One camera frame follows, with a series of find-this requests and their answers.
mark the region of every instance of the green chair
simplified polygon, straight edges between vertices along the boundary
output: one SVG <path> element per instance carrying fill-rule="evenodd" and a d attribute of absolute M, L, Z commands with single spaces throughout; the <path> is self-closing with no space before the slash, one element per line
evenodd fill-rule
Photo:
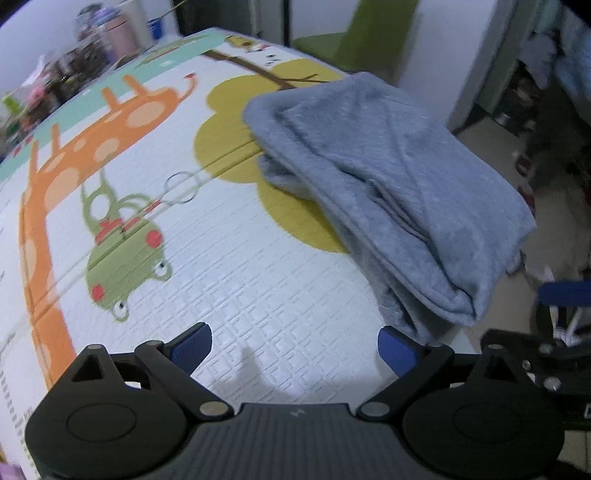
<path fill-rule="evenodd" d="M 343 33 L 296 38 L 293 47 L 346 72 L 392 72 L 419 0 L 361 0 Z"/>

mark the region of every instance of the orange giraffe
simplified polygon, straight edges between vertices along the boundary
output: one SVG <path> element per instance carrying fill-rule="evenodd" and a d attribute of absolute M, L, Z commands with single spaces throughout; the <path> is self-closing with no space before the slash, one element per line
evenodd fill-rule
<path fill-rule="evenodd" d="M 46 231 L 46 217 L 64 198 L 121 152 L 141 140 L 166 120 L 197 86 L 187 75 L 184 95 L 169 87 L 149 92 L 135 78 L 124 81 L 135 96 L 124 103 L 109 88 L 102 95 L 109 112 L 60 146 L 60 130 L 51 130 L 51 157 L 38 168 L 39 143 L 31 147 L 29 185 L 21 198 L 19 243 L 27 310 L 33 327 L 33 343 L 48 387 L 76 357 L 64 316 L 55 294 Z"/>

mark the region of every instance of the blue gripper pad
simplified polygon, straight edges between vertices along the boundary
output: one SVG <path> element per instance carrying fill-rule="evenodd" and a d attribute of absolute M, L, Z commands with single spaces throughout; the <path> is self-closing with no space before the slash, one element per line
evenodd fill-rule
<path fill-rule="evenodd" d="M 168 346 L 172 363 L 191 375 L 212 351 L 212 330 L 207 323 L 198 323 Z"/>
<path fill-rule="evenodd" d="M 410 372 L 423 357 L 423 347 L 410 338 L 384 327 L 378 334 L 378 353 L 399 377 Z"/>
<path fill-rule="evenodd" d="M 542 305 L 554 307 L 591 307 L 591 281 L 546 283 L 538 290 Z"/>

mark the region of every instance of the folded cloth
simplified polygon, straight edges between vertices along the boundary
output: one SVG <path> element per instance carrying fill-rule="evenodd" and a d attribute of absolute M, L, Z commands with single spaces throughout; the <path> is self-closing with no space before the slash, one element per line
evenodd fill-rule
<path fill-rule="evenodd" d="M 495 170 L 369 73 L 256 97 L 243 118 L 265 178 L 320 205 L 385 321 L 422 343 L 483 317 L 535 228 Z"/>

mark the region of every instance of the table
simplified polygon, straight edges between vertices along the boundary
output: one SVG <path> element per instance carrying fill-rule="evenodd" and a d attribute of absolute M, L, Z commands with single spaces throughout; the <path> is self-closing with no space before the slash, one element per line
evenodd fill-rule
<path fill-rule="evenodd" d="M 207 322 L 193 376 L 235 407 L 354 408 L 392 380 L 367 280 L 313 202 L 264 181 L 241 120 L 256 95 L 343 74 L 245 40 L 209 29 L 121 67 L 0 168 L 0 442 L 29 478 L 24 424 L 89 343 Z"/>

